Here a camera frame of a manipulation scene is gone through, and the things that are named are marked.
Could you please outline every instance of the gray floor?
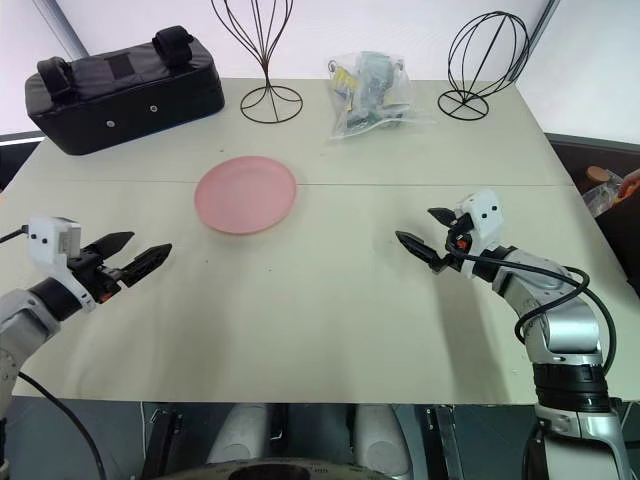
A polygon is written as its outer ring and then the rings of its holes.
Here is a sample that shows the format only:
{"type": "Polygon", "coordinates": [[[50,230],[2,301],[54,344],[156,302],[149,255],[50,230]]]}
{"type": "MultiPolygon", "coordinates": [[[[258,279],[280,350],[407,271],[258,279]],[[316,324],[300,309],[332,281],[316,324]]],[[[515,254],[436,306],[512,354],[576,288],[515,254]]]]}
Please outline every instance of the gray floor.
{"type": "MultiPolygon", "coordinates": [[[[133,402],[65,401],[96,439],[110,480],[137,478],[143,465],[140,404],[133,402]]],[[[145,404],[147,436],[156,408],[145,404]]],[[[230,405],[178,404],[183,415],[176,435],[169,471],[199,466],[207,456],[230,405]]],[[[422,434],[413,406],[394,407],[414,464],[414,478],[425,479],[422,434]]],[[[287,457],[322,458],[337,463],[352,461],[344,405],[292,405],[287,457]]],[[[526,406],[463,406],[454,409],[455,432],[467,480],[519,478],[522,447],[533,422],[526,406]]],[[[640,406],[634,407],[625,437],[640,439],[640,406]]],[[[75,480],[97,478],[92,457],[77,431],[59,411],[40,398],[17,397],[8,415],[7,457],[12,480],[75,480]]],[[[630,453],[640,470],[640,451],[630,453]]]]}

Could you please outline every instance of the black strap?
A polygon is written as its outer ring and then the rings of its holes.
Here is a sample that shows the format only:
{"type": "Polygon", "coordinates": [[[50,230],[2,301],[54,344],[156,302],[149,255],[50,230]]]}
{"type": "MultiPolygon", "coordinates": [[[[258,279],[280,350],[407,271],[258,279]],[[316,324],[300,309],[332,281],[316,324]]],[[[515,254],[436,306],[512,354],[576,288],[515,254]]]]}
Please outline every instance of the black strap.
{"type": "Polygon", "coordinates": [[[38,73],[47,87],[51,100],[65,102],[73,98],[75,86],[71,66],[60,57],[41,60],[37,65],[38,73]]]}
{"type": "Polygon", "coordinates": [[[152,42],[167,68],[179,67],[191,60],[189,44],[193,42],[193,37],[180,25],[160,30],[152,42]]]}

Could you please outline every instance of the black case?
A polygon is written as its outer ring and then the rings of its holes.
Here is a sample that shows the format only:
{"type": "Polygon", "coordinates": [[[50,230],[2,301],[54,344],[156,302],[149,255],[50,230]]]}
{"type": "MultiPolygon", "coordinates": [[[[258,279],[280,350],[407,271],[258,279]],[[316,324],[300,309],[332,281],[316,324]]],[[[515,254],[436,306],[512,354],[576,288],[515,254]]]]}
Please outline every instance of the black case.
{"type": "Polygon", "coordinates": [[[29,117],[64,152],[83,155],[216,113],[224,106],[209,52],[170,27],[150,43],[38,62],[25,84],[29,117]]]}

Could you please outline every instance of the black wire stand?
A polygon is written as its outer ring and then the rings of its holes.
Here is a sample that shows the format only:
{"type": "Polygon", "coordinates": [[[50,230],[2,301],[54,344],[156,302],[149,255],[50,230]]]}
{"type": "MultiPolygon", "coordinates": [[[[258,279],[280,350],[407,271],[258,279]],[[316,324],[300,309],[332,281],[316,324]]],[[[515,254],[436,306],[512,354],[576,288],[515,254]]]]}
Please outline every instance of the black wire stand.
{"type": "Polygon", "coordinates": [[[258,123],[286,122],[302,110],[302,97],[292,88],[271,83],[269,62],[291,16],[293,0],[273,0],[271,8],[263,7],[262,10],[259,3],[264,5],[267,2],[259,2],[259,0],[249,0],[249,2],[253,27],[241,25],[238,16],[229,6],[230,0],[211,0],[213,11],[222,25],[258,61],[264,73],[264,86],[253,89],[242,97],[240,111],[249,120],[258,123]],[[266,35],[263,19],[269,21],[266,35]],[[255,28],[255,35],[252,36],[248,32],[253,28],[255,28]]]}
{"type": "Polygon", "coordinates": [[[504,90],[513,82],[515,82],[524,69],[524,66],[529,59],[529,49],[531,42],[529,40],[529,34],[527,33],[527,27],[520,17],[516,15],[512,15],[507,12],[491,12],[485,13],[483,15],[479,15],[473,20],[469,21],[464,27],[460,29],[455,38],[453,39],[453,43],[451,44],[451,48],[449,49],[449,59],[448,59],[448,72],[447,75],[449,77],[449,83],[451,84],[452,89],[447,90],[438,98],[438,107],[442,110],[443,113],[449,115],[450,117],[456,118],[458,120],[480,120],[484,118],[489,113],[489,104],[485,100],[488,96],[493,95],[501,90],[504,90]],[[471,83],[468,83],[465,80],[465,60],[467,56],[467,50],[469,50],[469,45],[474,38],[479,27],[486,27],[488,22],[494,22],[497,24],[497,28],[491,42],[489,43],[489,47],[478,66],[478,69],[475,72],[472,72],[473,80],[471,83]],[[511,31],[513,33],[513,49],[511,51],[511,61],[506,68],[504,75],[498,78],[493,83],[482,86],[476,85],[476,81],[478,80],[478,76],[482,71],[482,68],[485,66],[487,58],[489,58],[489,54],[494,48],[496,42],[502,36],[508,35],[509,26],[511,27],[511,31]],[[516,55],[518,44],[522,44],[522,48],[520,49],[520,54],[516,55]],[[452,66],[459,61],[460,65],[460,80],[456,81],[453,77],[452,66]]]}

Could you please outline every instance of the black cable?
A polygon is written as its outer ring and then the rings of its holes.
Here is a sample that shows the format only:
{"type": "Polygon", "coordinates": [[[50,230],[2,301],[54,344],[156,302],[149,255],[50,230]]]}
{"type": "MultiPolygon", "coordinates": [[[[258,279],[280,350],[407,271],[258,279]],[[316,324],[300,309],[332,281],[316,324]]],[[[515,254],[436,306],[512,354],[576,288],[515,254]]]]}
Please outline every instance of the black cable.
{"type": "Polygon", "coordinates": [[[40,385],[38,382],[36,382],[33,378],[31,378],[26,373],[20,372],[18,373],[18,377],[20,377],[22,380],[27,382],[33,388],[38,390],[38,392],[40,392],[47,400],[53,403],[56,407],[62,410],[62,413],[64,413],[67,417],[69,417],[69,420],[71,420],[71,422],[76,426],[80,434],[84,437],[85,441],[87,442],[89,449],[91,449],[91,454],[93,455],[93,459],[95,460],[96,468],[98,470],[98,477],[100,478],[100,480],[107,480],[107,474],[104,470],[104,465],[102,463],[102,458],[100,457],[100,452],[98,451],[98,447],[96,446],[96,443],[93,441],[93,438],[91,438],[91,435],[89,434],[85,426],[82,424],[80,419],[76,416],[76,414],[73,413],[66,405],[64,405],[60,400],[58,400],[51,393],[49,393],[46,388],[44,388],[42,385],[40,385]]]}
{"type": "Polygon", "coordinates": [[[536,421],[536,423],[531,428],[529,435],[527,436],[527,441],[524,443],[524,452],[522,454],[522,469],[520,473],[522,480],[529,480],[529,443],[538,434],[538,430],[540,430],[540,424],[538,423],[538,421],[536,421]]]}
{"type": "Polygon", "coordinates": [[[4,237],[0,237],[0,243],[4,243],[8,240],[11,240],[12,238],[16,238],[18,235],[22,235],[23,233],[27,233],[28,228],[29,227],[27,225],[23,225],[18,230],[11,232],[4,237]]]}
{"type": "MultiPolygon", "coordinates": [[[[531,312],[523,315],[518,320],[518,323],[516,323],[516,327],[518,327],[518,325],[521,327],[527,320],[529,320],[533,316],[540,315],[540,314],[546,312],[547,310],[550,310],[551,308],[555,308],[558,305],[566,303],[569,300],[571,300],[572,298],[577,297],[581,293],[584,293],[585,295],[587,295],[596,304],[598,309],[602,312],[602,315],[604,317],[605,323],[607,324],[607,330],[609,332],[609,350],[607,352],[607,358],[604,361],[603,370],[604,370],[605,375],[607,373],[609,373],[609,370],[611,369],[611,366],[613,365],[613,361],[614,361],[614,359],[616,357],[616,350],[617,350],[617,346],[618,346],[618,340],[617,340],[618,337],[617,337],[617,334],[616,334],[616,327],[615,327],[615,324],[613,322],[613,317],[611,316],[611,313],[607,309],[606,305],[602,302],[602,300],[600,300],[600,298],[595,293],[593,293],[591,290],[589,290],[587,288],[587,285],[589,285],[590,279],[589,279],[589,276],[585,272],[583,272],[582,270],[579,270],[577,268],[565,267],[567,270],[569,270],[571,272],[574,272],[574,273],[578,273],[579,275],[582,276],[582,282],[577,282],[576,280],[574,280],[571,277],[568,277],[566,275],[562,275],[562,274],[554,272],[552,270],[547,270],[545,268],[535,267],[533,265],[526,265],[526,264],[522,264],[522,263],[509,262],[509,261],[506,261],[506,260],[499,260],[497,258],[478,257],[476,255],[469,255],[467,253],[461,252],[460,250],[458,250],[456,248],[456,246],[453,243],[453,240],[451,238],[451,234],[447,236],[446,249],[454,257],[461,258],[463,260],[469,260],[469,261],[485,263],[485,264],[489,264],[489,265],[497,265],[497,266],[500,266],[500,267],[513,268],[515,270],[525,270],[527,272],[538,273],[540,275],[545,275],[547,277],[551,277],[551,278],[555,278],[557,280],[561,280],[561,281],[563,281],[563,282],[575,287],[575,289],[573,291],[569,292],[568,294],[563,295],[562,297],[554,300],[553,302],[549,302],[549,303],[546,303],[544,305],[541,305],[540,307],[537,307],[536,309],[532,310],[531,312]],[[525,317],[527,317],[527,315],[529,315],[529,314],[531,314],[533,312],[536,312],[536,311],[537,311],[537,313],[532,315],[530,318],[525,318],[525,317]]],[[[522,343],[524,343],[524,338],[522,337],[520,329],[518,329],[516,331],[516,337],[518,338],[518,340],[520,340],[522,343]]]]}

